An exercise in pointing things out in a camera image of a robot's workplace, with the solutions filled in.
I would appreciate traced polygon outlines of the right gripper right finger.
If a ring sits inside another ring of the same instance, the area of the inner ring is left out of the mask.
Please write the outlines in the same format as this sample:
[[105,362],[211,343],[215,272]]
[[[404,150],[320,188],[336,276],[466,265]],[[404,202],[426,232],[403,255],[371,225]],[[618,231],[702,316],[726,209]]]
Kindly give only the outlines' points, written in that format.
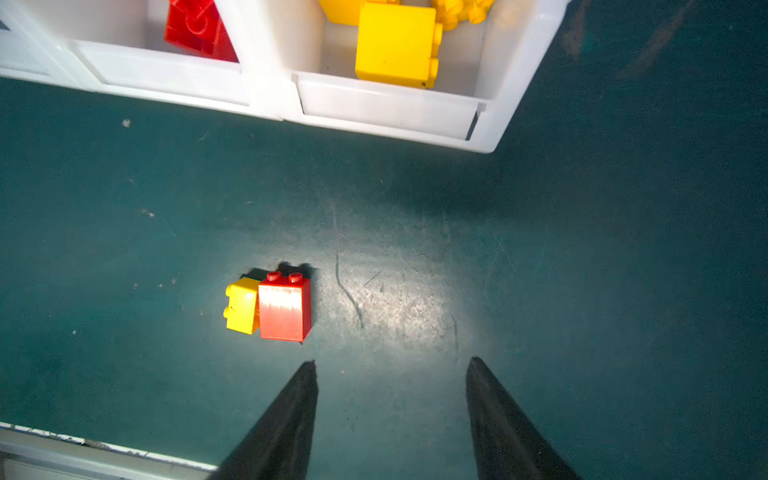
[[479,357],[466,372],[466,398],[480,479],[578,479]]

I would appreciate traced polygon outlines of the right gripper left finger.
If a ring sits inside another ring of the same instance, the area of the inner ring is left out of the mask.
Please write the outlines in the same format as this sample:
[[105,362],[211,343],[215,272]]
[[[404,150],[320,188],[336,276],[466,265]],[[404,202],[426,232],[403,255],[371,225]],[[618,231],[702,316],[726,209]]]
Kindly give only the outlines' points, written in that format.
[[210,479],[304,479],[318,401],[316,365],[306,361]]

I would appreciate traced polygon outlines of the red lego brick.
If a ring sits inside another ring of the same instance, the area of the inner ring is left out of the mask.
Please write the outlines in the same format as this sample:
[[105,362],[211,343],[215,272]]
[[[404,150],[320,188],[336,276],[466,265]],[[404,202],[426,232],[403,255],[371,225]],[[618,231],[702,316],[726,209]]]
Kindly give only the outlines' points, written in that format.
[[258,286],[260,337],[303,343],[312,328],[311,280],[301,273],[267,274]]

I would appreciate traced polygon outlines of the small yellow lego brick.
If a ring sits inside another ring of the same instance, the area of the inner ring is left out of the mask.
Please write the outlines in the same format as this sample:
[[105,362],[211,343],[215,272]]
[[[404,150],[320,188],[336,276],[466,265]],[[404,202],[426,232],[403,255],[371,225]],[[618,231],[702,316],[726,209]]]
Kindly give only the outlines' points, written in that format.
[[227,286],[228,305],[223,312],[227,329],[247,335],[259,329],[259,285],[260,281],[245,277]]

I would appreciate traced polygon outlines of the yellow lego brick bottom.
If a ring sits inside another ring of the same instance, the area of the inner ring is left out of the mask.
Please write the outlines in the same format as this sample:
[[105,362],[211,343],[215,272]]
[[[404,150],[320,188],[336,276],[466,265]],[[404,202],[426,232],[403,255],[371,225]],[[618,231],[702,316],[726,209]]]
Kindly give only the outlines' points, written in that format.
[[434,8],[367,2],[359,17],[355,73],[361,80],[432,89],[442,36]]

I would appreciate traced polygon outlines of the red lego brick low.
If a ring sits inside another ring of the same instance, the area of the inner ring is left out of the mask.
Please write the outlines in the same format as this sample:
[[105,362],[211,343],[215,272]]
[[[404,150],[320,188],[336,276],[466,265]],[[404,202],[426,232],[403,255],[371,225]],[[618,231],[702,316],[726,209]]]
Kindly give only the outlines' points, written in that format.
[[214,0],[170,0],[164,40],[205,58],[238,62]]

